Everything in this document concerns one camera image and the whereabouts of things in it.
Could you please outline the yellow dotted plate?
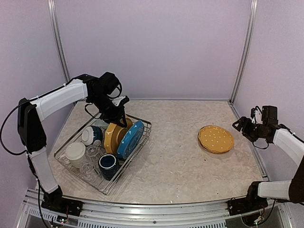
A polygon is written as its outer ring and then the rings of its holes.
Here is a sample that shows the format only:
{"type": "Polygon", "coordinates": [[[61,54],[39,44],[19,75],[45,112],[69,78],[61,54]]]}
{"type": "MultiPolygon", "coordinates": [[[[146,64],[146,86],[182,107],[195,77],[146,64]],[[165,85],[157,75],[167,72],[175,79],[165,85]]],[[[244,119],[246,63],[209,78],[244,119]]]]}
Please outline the yellow dotted plate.
{"type": "Polygon", "coordinates": [[[110,123],[104,132],[104,148],[106,153],[116,155],[118,147],[127,131],[132,127],[133,123],[126,116],[127,127],[120,127],[114,123],[110,123]]]}
{"type": "Polygon", "coordinates": [[[220,126],[206,125],[202,127],[198,132],[198,142],[199,141],[234,142],[234,138],[228,130],[220,126]]]}

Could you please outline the cream bird plate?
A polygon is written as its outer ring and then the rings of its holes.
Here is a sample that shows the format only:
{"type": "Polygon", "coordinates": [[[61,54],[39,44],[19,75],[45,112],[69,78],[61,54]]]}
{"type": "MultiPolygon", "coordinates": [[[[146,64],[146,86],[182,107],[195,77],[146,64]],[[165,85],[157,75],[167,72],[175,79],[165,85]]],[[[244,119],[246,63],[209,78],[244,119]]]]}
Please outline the cream bird plate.
{"type": "Polygon", "coordinates": [[[206,151],[213,154],[224,154],[229,152],[233,146],[234,142],[220,142],[220,141],[199,141],[199,145],[206,151]]]}

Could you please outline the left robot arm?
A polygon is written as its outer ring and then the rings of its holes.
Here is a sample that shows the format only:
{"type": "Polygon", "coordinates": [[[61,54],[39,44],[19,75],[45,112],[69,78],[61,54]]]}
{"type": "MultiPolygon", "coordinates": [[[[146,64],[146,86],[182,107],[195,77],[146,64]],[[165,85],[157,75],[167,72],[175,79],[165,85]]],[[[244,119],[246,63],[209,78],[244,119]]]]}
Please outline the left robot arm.
{"type": "Polygon", "coordinates": [[[23,98],[13,108],[18,112],[17,132],[25,150],[18,153],[9,149],[6,151],[14,156],[27,155],[32,173],[43,190],[44,202],[54,210],[62,211],[67,204],[48,162],[43,121],[64,107],[85,100],[98,109],[100,118],[106,123],[126,127],[124,105],[129,102],[129,98],[121,94],[112,97],[116,89],[121,93],[122,84],[113,73],[105,72],[100,77],[82,74],[43,95],[23,98]]]}

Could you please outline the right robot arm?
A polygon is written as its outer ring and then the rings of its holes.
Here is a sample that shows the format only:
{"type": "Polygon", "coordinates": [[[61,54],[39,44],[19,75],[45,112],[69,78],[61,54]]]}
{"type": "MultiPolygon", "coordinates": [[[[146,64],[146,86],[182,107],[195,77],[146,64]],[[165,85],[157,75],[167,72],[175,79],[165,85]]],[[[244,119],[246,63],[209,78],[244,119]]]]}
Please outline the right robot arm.
{"type": "Polygon", "coordinates": [[[268,199],[293,204],[304,202],[304,141],[289,127],[278,120],[278,108],[264,105],[251,109],[250,117],[242,116],[232,124],[233,128],[248,139],[253,146],[259,140],[267,149],[280,151],[293,174],[288,179],[254,181],[243,198],[228,202],[231,214],[240,214],[268,206],[268,199]]]}

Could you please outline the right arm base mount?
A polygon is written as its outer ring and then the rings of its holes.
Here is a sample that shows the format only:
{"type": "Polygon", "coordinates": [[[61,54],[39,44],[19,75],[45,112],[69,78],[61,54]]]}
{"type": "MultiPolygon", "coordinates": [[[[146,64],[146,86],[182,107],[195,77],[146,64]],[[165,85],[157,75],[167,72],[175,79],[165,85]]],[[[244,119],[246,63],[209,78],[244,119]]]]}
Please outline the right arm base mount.
{"type": "Polygon", "coordinates": [[[239,215],[255,210],[263,209],[268,206],[267,198],[257,197],[256,199],[243,198],[232,198],[227,201],[229,215],[239,215]]]}

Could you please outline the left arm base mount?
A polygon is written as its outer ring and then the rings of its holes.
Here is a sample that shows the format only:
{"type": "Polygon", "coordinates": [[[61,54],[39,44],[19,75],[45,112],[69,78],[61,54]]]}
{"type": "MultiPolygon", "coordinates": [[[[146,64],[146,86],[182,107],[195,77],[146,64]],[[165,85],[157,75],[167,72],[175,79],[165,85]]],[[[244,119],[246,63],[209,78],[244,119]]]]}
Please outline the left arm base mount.
{"type": "Polygon", "coordinates": [[[83,207],[83,202],[74,199],[62,198],[59,203],[51,203],[44,199],[41,206],[42,208],[50,211],[79,217],[83,207]]]}

